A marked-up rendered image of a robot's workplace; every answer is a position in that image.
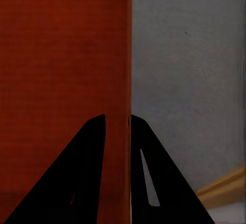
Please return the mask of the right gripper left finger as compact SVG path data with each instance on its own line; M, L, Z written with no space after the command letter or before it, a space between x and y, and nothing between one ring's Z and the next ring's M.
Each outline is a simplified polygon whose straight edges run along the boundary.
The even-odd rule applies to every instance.
M96 224L105 137L89 119L4 224Z

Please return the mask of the storage box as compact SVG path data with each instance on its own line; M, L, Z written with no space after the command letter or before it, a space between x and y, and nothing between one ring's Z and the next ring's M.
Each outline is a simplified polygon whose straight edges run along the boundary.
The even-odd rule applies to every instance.
M0 0L0 224L105 115L96 224L130 224L132 0Z

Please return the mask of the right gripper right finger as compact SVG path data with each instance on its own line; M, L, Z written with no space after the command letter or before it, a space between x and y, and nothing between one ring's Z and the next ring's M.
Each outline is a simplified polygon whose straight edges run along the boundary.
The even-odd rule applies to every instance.
M160 207L148 201L141 152ZM132 224L215 224L149 124L131 115Z

